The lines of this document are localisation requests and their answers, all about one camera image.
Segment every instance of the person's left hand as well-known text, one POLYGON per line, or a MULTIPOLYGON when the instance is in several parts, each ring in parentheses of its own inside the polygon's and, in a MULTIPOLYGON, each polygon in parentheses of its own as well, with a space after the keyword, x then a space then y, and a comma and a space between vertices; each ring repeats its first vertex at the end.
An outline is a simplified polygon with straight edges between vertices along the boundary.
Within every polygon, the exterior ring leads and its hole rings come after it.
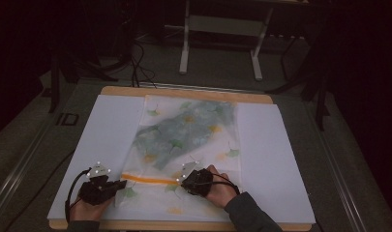
POLYGON ((95 220, 100 221, 107 206, 114 197, 108 199, 100 205, 91 205, 79 198, 73 203, 70 209, 70 221, 72 220, 95 220))

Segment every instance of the desk leg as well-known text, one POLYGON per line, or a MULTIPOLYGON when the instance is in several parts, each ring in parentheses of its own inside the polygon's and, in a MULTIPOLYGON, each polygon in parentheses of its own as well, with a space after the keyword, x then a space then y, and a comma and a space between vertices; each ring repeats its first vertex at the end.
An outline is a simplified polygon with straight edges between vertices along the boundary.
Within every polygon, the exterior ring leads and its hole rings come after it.
POLYGON ((181 52, 181 61, 180 61, 180 74, 187 73, 187 64, 189 63, 189 17, 190 17, 190 0, 186 1, 186 17, 184 19, 184 44, 183 51, 181 52))
POLYGON ((270 22, 273 11, 274 11, 273 8, 270 8, 268 10, 267 16, 265 17, 265 21, 262 23, 261 31, 259 32, 256 49, 251 51, 251 60, 253 62, 254 76, 258 81, 262 80, 261 67, 259 66, 258 55, 259 55, 259 51, 261 50, 261 45, 262 42, 264 41, 265 33, 267 32, 268 23, 270 22))

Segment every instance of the translucent plastic bag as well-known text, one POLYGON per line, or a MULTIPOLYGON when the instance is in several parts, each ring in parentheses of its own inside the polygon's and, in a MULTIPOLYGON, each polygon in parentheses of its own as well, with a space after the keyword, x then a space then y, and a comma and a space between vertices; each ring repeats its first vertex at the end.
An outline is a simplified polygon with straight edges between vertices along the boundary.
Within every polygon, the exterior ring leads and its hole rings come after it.
POLYGON ((214 164, 240 187, 240 151, 236 103, 146 96, 136 139, 121 178, 128 180, 116 204, 129 209, 226 218, 177 184, 182 165, 214 164))

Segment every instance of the person's right hand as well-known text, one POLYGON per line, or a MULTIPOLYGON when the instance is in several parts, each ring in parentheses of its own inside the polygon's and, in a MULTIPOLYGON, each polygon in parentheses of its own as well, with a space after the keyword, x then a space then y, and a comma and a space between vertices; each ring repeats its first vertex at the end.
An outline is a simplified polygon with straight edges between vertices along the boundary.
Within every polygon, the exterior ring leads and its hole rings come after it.
MULTIPOLYGON (((228 179, 227 174, 226 173, 220 174, 214 165, 209 165, 207 167, 207 170, 213 174, 216 174, 213 175, 214 176, 213 182, 226 182, 226 179, 224 178, 228 179)), ((226 206, 226 204, 236 195, 237 193, 235 192, 234 188, 232 188, 231 186, 223 185, 223 184, 215 184, 211 186, 210 192, 208 192, 205 198, 211 201, 215 206, 223 209, 226 206)))

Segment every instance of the dark background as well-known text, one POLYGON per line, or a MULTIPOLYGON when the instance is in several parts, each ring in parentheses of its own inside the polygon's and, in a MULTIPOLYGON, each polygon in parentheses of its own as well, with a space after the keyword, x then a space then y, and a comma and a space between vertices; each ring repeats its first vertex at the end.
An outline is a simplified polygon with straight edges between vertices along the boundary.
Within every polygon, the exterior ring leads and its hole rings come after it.
MULTIPOLYGON (((72 2, 0 1, 0 130, 43 91, 39 76, 50 70, 54 42, 74 45, 85 59, 94 59, 101 52, 117 55, 108 47, 106 38, 97 37, 103 32, 95 34, 107 28, 105 34, 114 37, 117 15, 104 20, 106 14, 102 14, 93 18, 97 21, 92 24, 80 14, 80 1, 72 2)), ((114 11, 114 5, 104 8, 103 1, 90 2, 92 11, 94 6, 101 6, 97 11, 114 11)), ((328 89, 392 209, 392 0, 365 0, 354 6, 350 14, 331 17, 332 27, 327 34, 330 39, 325 44, 340 44, 334 48, 328 89)), ((136 20, 162 35, 164 24, 183 24, 183 9, 184 1, 142 0, 136 20)), ((297 23, 321 11, 294 9, 297 8, 277 9, 269 28, 271 34, 297 35, 297 23)), ((243 17, 248 11, 246 7, 239 14, 243 17)), ((331 49, 325 46, 319 58, 330 55, 331 49)))

